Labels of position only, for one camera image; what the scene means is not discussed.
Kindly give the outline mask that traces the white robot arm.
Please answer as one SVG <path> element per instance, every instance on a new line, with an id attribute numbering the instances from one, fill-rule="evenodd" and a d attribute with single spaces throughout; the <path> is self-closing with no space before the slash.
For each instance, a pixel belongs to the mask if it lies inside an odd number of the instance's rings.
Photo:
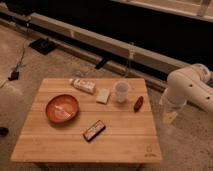
<path id="1" fill-rule="evenodd" d="M 213 114 L 213 88 L 207 85 L 210 78 L 210 71 L 203 64 L 172 71 L 159 102 L 163 106 L 163 123 L 170 125 L 188 101 Z"/>

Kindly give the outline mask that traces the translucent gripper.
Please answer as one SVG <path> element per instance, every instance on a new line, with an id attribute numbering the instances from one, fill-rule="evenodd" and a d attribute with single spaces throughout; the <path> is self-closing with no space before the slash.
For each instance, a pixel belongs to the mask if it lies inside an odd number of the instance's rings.
<path id="1" fill-rule="evenodd" d="M 186 101 L 181 100 L 178 102 L 172 102 L 169 99 L 168 90 L 165 89 L 161 96 L 159 104 L 163 107 L 162 122 L 165 125 L 171 125 L 178 116 L 178 112 L 182 110 L 183 107 L 186 105 Z"/>

